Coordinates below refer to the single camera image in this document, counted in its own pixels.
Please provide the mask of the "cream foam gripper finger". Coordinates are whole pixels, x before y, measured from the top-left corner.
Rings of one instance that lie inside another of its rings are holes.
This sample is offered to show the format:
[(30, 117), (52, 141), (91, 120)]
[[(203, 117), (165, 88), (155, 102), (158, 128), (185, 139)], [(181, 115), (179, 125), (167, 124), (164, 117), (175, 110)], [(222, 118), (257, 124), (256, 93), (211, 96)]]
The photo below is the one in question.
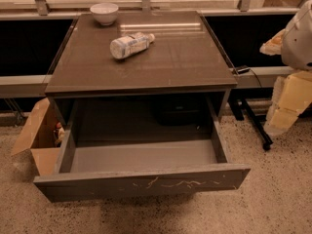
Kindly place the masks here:
[(312, 73), (299, 71), (278, 77), (266, 115), (264, 130), (270, 136), (285, 133), (312, 103)]
[(285, 30), (282, 29), (276, 33), (271, 39), (263, 43), (259, 49), (262, 54), (275, 56), (281, 54)]

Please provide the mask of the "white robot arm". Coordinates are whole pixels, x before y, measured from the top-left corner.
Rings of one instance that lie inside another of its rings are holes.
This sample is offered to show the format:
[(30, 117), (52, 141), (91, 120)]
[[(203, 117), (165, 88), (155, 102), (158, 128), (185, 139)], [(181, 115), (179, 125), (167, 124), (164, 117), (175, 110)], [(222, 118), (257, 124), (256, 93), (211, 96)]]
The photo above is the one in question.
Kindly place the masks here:
[(285, 29), (260, 47), (268, 56), (280, 55), (295, 73), (278, 77), (264, 130), (271, 136), (285, 133), (312, 103), (312, 1), (306, 1)]

